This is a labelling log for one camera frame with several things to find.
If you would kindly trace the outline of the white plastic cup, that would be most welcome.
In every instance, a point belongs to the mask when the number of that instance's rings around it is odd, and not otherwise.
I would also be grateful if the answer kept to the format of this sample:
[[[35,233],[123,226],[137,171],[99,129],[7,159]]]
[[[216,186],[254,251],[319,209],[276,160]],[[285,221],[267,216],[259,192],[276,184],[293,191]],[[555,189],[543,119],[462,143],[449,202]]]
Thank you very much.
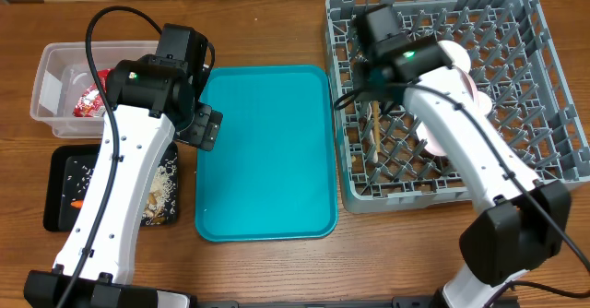
[[[491,98],[483,91],[478,92],[478,108],[483,115],[488,115],[493,107]]]

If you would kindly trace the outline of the pile of rice and nuts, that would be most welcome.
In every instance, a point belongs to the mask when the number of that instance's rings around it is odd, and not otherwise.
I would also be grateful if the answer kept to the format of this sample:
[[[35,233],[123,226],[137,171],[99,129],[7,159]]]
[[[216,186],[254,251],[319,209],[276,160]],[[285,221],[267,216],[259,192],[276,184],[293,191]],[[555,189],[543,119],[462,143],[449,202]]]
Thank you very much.
[[[96,155],[71,156],[65,163],[65,178],[58,229],[71,231],[81,209],[70,206],[75,200],[84,200],[94,172]],[[142,226],[173,223],[177,218],[178,154],[175,149],[165,151],[149,188],[147,202],[141,216]]]

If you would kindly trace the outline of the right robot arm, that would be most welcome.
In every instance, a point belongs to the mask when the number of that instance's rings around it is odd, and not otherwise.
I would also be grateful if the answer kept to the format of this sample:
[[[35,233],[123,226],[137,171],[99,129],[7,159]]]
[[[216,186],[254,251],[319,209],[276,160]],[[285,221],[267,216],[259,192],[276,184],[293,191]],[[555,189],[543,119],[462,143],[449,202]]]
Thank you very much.
[[[391,32],[358,43],[365,58],[355,67],[359,98],[400,104],[424,123],[478,214],[459,239],[464,265],[432,305],[491,307],[569,242],[568,189],[541,183],[480,112],[466,85],[471,61],[463,46]]]

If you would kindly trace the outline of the red snack wrapper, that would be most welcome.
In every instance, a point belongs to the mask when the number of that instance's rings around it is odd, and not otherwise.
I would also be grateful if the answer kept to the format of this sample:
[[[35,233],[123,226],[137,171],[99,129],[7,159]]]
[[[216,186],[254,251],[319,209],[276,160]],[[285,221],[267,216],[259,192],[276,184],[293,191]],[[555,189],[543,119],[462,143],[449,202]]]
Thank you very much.
[[[102,117],[105,113],[104,102],[98,92],[97,84],[90,80],[90,73],[78,74],[73,79],[73,86],[82,89],[75,92],[78,96],[72,111],[75,117]]]

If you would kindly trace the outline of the wooden chopstick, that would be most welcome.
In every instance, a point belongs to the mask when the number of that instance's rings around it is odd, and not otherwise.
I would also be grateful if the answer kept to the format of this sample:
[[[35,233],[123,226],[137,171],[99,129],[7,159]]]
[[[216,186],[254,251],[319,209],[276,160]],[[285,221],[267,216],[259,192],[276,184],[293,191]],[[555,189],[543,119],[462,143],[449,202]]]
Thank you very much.
[[[372,102],[372,118],[373,118],[373,137],[376,147],[376,155],[381,152],[381,132],[379,122],[379,102]]]

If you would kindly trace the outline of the orange carrot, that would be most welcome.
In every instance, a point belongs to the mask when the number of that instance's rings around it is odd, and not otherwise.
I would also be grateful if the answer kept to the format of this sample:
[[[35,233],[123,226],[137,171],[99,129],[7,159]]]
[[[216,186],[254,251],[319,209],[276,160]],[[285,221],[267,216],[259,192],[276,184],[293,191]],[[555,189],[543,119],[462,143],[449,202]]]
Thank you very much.
[[[82,206],[83,206],[83,203],[84,203],[84,201],[83,201],[83,200],[75,200],[75,201],[72,201],[72,202],[70,203],[70,206],[71,206],[71,207],[74,207],[74,208],[81,209],[81,208],[82,208]]]

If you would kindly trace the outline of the large white plate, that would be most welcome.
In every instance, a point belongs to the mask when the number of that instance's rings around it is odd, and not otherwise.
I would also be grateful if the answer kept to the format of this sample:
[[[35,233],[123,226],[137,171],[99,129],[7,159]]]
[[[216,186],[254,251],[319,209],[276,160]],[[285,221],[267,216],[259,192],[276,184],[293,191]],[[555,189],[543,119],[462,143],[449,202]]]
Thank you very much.
[[[478,90],[476,84],[472,77],[467,73],[467,71],[457,67],[456,70],[459,72],[461,77],[461,81],[463,84],[463,90],[467,92],[471,98],[471,100],[479,106],[478,101]],[[425,149],[428,153],[433,156],[438,157],[445,157],[446,153],[444,152],[443,148],[440,146],[439,142],[434,138],[434,135],[429,131],[427,126],[424,123],[420,123],[417,131],[417,137],[420,141],[425,140],[426,146]]]

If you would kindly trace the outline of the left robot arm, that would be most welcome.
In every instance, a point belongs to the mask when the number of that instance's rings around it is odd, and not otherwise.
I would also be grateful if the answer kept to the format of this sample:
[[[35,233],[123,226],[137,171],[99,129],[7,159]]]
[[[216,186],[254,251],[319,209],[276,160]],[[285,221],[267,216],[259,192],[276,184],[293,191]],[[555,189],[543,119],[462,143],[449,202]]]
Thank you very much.
[[[133,285],[136,242],[151,183],[174,138],[209,151],[222,115],[199,102],[210,65],[123,60],[102,91],[108,111],[93,176],[49,272],[31,271],[32,307],[194,307],[196,298]]]

